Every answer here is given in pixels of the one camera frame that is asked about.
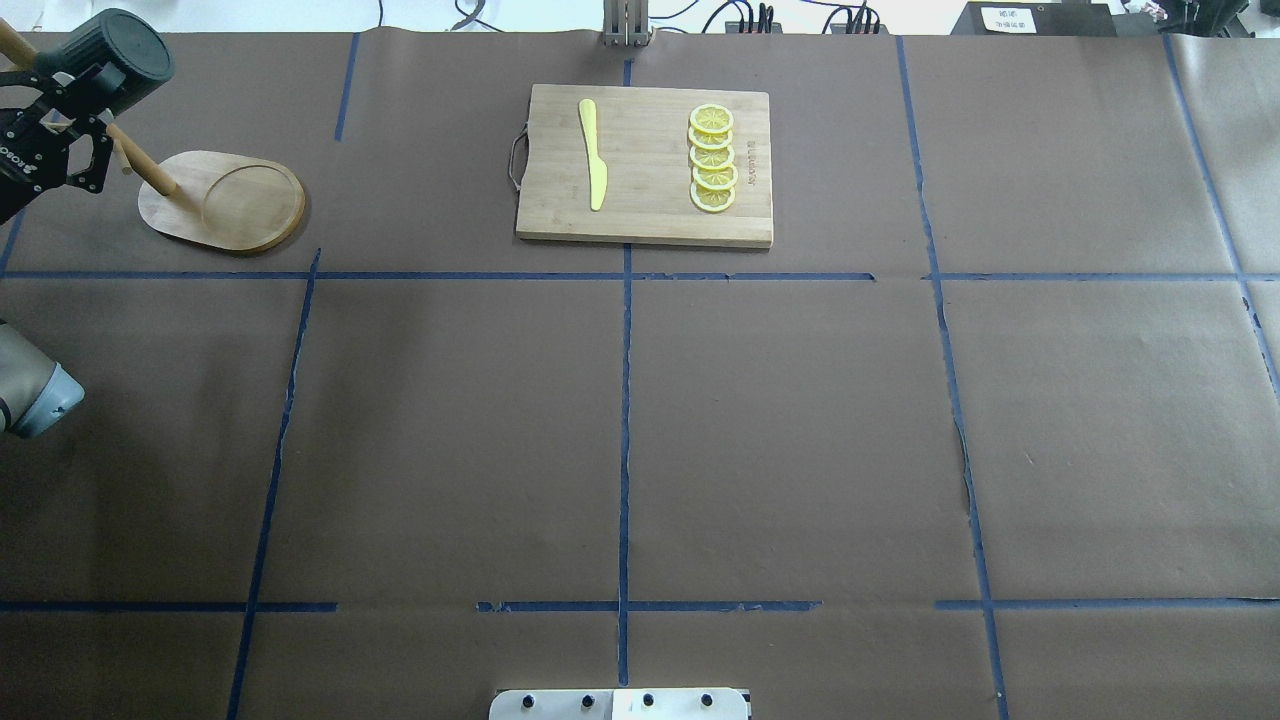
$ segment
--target wooden plate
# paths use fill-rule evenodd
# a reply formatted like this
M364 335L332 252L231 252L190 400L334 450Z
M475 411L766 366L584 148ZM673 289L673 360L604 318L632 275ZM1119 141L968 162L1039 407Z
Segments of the wooden plate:
M191 150L160 163L178 182L168 197L143 184L138 213L152 229L228 252L261 252L302 220L306 192L270 160Z

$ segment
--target white label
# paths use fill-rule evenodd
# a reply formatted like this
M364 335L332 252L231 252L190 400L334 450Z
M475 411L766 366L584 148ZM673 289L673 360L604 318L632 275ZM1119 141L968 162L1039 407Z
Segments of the white label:
M1036 32L1030 8L982 8L982 24L993 32Z

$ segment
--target wooden stick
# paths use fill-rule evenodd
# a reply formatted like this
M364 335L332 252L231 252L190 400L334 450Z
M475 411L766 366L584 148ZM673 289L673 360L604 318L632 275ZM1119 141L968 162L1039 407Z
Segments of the wooden stick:
M9 58L9 60L22 69L29 69L36 63L36 49L24 37L18 35L18 31L13 29L13 26L5 22L4 18L0 18L0 54L4 54L4 56ZM178 183L169 177L169 173L164 172L118 126L108 126L106 135L111 136L111 140L120 146L132 169L137 170L138 177L156 188L156 192L168 196L178 190Z

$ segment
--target cutting board handle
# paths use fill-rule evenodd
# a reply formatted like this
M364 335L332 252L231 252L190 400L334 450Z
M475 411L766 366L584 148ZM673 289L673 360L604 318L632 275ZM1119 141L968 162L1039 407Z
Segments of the cutting board handle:
M516 179L516 147L520 146L521 140L525 141L525 169L529 169L529 120L525 120L525 127L520 129L516 140L511 141L511 155L507 156L507 177L511 178L511 186L516 188L516 195L520 195L520 179L525 179L525 173L520 173L520 179Z

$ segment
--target knife handle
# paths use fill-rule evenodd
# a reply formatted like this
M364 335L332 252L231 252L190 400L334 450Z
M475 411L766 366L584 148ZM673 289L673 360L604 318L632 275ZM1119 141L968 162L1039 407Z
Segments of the knife handle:
M600 154L595 146L595 100L584 97L579 101L577 117L582 120L582 137L586 138L586 156L598 158Z

